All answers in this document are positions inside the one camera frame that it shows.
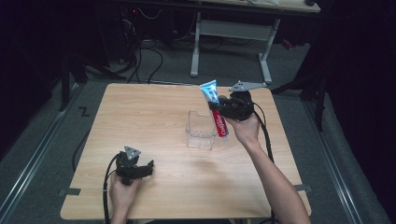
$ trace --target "red toothpaste tube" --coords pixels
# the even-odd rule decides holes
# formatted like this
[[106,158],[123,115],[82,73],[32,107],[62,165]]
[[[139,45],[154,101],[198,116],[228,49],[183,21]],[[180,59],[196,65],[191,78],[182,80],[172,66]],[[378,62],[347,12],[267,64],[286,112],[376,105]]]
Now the red toothpaste tube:
[[[216,80],[202,84],[200,87],[202,93],[204,94],[208,102],[219,104],[219,96],[217,92]],[[221,137],[223,141],[227,141],[228,129],[224,117],[219,113],[218,110],[211,110],[211,111],[212,111],[213,120],[215,121],[216,128],[218,130],[219,137]]]

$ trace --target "forearm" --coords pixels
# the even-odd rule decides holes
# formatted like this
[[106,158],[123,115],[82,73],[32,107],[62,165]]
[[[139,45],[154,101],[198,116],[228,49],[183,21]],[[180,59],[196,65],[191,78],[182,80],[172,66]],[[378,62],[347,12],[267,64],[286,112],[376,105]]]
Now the forearm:
[[272,209],[281,223],[310,223],[300,195],[262,150],[258,142],[246,144]]
[[128,217],[128,210],[119,209],[113,212],[113,217],[111,218],[111,224],[125,224]]

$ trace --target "dark background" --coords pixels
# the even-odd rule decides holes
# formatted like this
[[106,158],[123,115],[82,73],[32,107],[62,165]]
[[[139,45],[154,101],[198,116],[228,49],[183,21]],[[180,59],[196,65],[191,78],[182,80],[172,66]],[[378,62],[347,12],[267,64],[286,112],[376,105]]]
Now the dark background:
[[[321,14],[350,20],[321,25],[317,21],[283,20],[276,43],[287,39],[292,45],[312,44],[296,79],[313,74],[325,79],[346,139],[378,200],[396,222],[391,211],[396,207],[396,153],[392,141],[396,125],[395,3],[318,3]],[[1,158],[37,109],[51,97],[66,52],[76,51],[103,66],[125,56],[120,46],[122,28],[112,25],[120,20],[117,8],[83,6],[0,3]],[[170,10],[163,15],[165,25],[151,24],[156,28],[150,35],[171,43],[174,25],[186,30],[183,22],[176,20],[183,18],[183,13]],[[296,88],[310,90],[315,98],[318,83],[313,79]]]

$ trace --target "table leg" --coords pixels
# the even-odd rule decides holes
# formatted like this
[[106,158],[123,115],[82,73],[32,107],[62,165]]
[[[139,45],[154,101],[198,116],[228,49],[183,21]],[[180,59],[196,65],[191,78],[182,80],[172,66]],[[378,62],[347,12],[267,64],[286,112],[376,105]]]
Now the table leg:
[[201,33],[201,12],[197,12],[197,22],[195,25],[195,45],[194,45],[194,52],[192,53],[192,62],[191,62],[192,77],[198,76],[200,33]]
[[271,46],[274,42],[274,38],[275,38],[275,35],[277,32],[279,23],[280,23],[280,19],[276,19],[274,22],[274,25],[271,29],[269,38],[267,40],[267,44],[265,46],[264,53],[259,54],[260,66],[262,67],[262,75],[264,76],[264,82],[266,84],[272,83],[271,74],[270,74],[270,71],[268,70],[267,57],[270,52]]

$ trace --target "hand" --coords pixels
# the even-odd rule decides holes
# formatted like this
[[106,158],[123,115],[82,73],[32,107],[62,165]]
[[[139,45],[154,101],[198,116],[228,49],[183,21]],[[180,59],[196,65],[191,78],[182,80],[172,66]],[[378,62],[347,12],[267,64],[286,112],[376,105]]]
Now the hand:
[[131,186],[126,186],[122,184],[122,178],[116,173],[113,173],[110,178],[110,198],[113,204],[111,223],[125,223],[141,179],[136,179]]
[[260,123],[255,114],[242,121],[227,118],[226,120],[233,126],[236,138],[244,147],[259,144]]

